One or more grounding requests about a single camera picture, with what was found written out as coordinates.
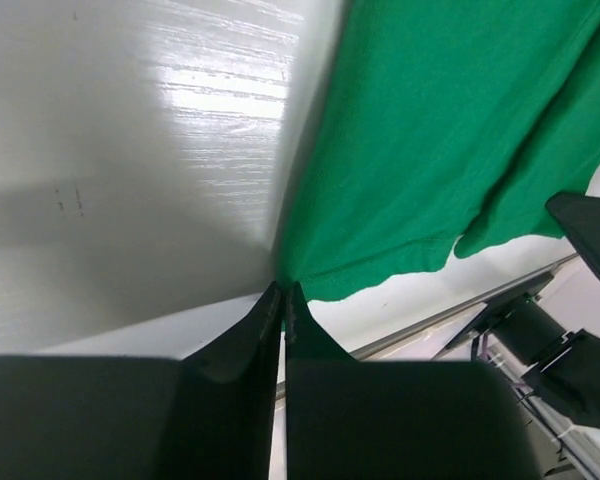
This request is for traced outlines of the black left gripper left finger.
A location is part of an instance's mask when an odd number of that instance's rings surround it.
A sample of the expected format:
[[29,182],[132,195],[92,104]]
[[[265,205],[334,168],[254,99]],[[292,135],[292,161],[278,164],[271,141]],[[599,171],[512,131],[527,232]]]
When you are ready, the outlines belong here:
[[282,291],[184,359],[0,356],[0,479],[264,479]]

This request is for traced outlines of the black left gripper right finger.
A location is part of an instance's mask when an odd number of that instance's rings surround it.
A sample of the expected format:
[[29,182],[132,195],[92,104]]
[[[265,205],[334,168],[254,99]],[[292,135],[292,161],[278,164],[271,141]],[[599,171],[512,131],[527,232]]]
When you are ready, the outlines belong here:
[[538,479],[513,392],[470,361],[358,361],[312,317],[295,284],[286,307],[290,479]]

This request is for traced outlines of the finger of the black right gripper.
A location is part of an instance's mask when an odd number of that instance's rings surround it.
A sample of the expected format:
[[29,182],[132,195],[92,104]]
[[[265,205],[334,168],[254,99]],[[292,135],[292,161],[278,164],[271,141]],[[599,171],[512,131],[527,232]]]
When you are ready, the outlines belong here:
[[600,197],[560,192],[545,208],[600,281]]

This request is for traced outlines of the green t shirt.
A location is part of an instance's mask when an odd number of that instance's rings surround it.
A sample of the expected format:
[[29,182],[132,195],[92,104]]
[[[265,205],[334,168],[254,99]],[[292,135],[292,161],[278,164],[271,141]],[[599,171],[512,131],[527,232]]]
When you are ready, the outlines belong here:
[[526,235],[600,167],[600,1],[357,1],[286,222],[284,286],[337,301]]

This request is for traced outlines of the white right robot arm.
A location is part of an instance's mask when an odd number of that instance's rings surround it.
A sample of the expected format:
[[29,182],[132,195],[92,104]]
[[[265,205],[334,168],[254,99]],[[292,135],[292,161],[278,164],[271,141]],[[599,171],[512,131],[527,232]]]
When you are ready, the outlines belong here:
[[[545,207],[600,281],[600,197],[558,193]],[[600,338],[565,330],[535,302],[552,278],[541,273],[491,298],[440,352],[469,342],[476,357],[493,334],[528,366],[522,380],[533,395],[575,424],[600,429]]]

